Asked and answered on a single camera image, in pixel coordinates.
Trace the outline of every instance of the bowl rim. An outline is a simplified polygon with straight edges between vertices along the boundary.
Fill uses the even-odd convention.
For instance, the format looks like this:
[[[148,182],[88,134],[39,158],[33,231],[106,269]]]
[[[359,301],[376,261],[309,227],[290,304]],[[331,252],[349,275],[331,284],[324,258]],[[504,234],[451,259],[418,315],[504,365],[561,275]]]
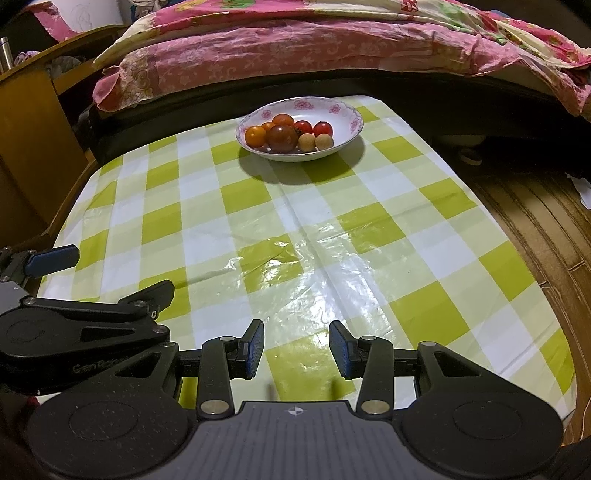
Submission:
[[[278,157],[283,157],[283,158],[285,158],[285,157],[301,158],[301,157],[306,157],[306,156],[318,154],[319,151],[306,152],[306,153],[273,153],[273,152],[267,153],[267,152],[261,152],[261,151],[255,150],[254,148],[249,147],[244,142],[242,142],[241,136],[239,135],[240,127],[244,123],[244,121],[246,120],[246,117],[251,116],[255,112],[258,112],[259,110],[263,110],[264,108],[267,108],[271,105],[275,105],[277,103],[282,103],[282,102],[289,102],[290,100],[298,100],[298,99],[302,99],[302,98],[319,98],[319,99],[323,99],[323,100],[333,100],[335,102],[342,103],[342,104],[346,105],[349,109],[352,109],[355,113],[355,116],[357,117],[357,120],[359,120],[359,126],[357,127],[357,132],[354,133],[351,136],[351,138],[349,138],[347,141],[345,141],[339,145],[334,145],[333,147],[327,148],[326,150],[320,150],[320,151],[326,152],[326,154],[328,155],[331,151],[336,151],[337,149],[341,149],[345,145],[348,145],[349,143],[351,143],[355,138],[357,138],[361,134],[361,130],[363,130],[363,126],[365,125],[365,123],[363,121],[363,117],[361,116],[361,113],[359,113],[359,111],[354,106],[349,105],[347,102],[344,102],[342,100],[337,100],[337,99],[330,98],[330,97],[299,96],[299,97],[292,97],[292,98],[284,98],[283,100],[277,100],[276,102],[268,103],[266,105],[263,105],[262,107],[257,108],[256,110],[253,110],[251,113],[246,114],[242,118],[242,120],[240,120],[238,125],[236,126],[236,131],[235,131],[236,141],[240,144],[240,146],[242,148],[244,148],[244,150],[247,150],[250,153],[254,153],[255,155],[265,154],[265,155],[277,155]]]

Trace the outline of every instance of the white bowl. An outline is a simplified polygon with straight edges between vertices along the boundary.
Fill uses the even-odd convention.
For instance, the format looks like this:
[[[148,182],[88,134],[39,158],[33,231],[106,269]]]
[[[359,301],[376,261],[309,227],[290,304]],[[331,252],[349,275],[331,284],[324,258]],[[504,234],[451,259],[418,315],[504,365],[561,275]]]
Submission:
[[[315,126],[318,122],[330,123],[333,127],[335,146],[326,150],[298,154],[270,153],[249,147],[244,141],[246,130],[253,125],[270,122],[279,113],[291,115],[296,122],[306,120],[312,126]],[[244,117],[236,128],[236,140],[245,150],[269,160],[308,161],[338,152],[345,145],[355,140],[362,129],[363,118],[355,108],[344,102],[325,97],[296,97],[270,103]]]

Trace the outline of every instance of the wooden floor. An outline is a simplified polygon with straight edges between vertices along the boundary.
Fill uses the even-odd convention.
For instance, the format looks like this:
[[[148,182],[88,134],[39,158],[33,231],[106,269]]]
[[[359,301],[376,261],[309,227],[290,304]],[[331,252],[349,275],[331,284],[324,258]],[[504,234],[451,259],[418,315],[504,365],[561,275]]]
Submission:
[[[536,277],[569,340],[577,409],[565,443],[591,435],[591,212],[564,173],[564,152],[523,141],[487,139],[483,164],[434,145],[489,209]]]

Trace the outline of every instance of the wooden dresser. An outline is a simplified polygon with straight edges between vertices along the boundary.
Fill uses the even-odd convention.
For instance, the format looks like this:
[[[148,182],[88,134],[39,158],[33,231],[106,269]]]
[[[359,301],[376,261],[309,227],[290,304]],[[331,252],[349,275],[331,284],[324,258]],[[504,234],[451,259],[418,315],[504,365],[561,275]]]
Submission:
[[[92,102],[101,73],[93,59],[122,27],[103,27],[55,45],[0,75],[0,246],[50,248],[82,187],[96,171],[71,125]],[[86,62],[52,80],[60,56]]]

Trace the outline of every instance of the green and white tablecloth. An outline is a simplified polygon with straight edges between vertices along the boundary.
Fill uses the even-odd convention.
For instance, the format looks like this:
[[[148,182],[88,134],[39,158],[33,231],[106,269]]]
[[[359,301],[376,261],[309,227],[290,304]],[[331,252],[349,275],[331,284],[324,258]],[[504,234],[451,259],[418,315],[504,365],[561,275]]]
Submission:
[[[450,167],[382,102],[358,108],[361,138],[308,163],[271,162],[235,140],[237,119],[123,155],[88,182],[56,245],[76,268],[40,295],[116,302],[169,278],[160,320],[181,349],[265,322],[265,354],[245,399],[348,398],[327,328],[398,348],[434,340],[574,410],[569,347],[543,293],[505,234]],[[414,391],[397,380],[397,407]],[[189,406],[195,381],[185,383]]]

